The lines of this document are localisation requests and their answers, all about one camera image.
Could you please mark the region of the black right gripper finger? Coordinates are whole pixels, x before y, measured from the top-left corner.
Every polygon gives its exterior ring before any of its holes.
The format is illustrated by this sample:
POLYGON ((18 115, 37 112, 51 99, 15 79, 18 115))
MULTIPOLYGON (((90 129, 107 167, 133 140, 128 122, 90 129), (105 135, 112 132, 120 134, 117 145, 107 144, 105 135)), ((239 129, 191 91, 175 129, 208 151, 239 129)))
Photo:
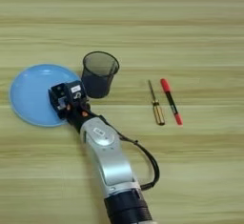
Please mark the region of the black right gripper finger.
POLYGON ((51 87, 49 89, 49 98, 53 109, 60 119, 65 118, 66 104, 64 102, 64 90, 62 87, 51 87))

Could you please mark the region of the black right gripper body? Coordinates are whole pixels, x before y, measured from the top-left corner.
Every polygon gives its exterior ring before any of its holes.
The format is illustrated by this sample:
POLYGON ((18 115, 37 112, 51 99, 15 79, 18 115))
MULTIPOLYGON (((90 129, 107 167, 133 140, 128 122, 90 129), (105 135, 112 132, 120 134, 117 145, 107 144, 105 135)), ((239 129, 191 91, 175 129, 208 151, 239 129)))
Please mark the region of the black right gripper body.
POLYGON ((85 122, 94 118, 94 114, 90 111, 90 106, 87 103, 78 101, 72 104, 67 97, 58 99, 57 114, 60 119, 66 120, 78 132, 85 122))

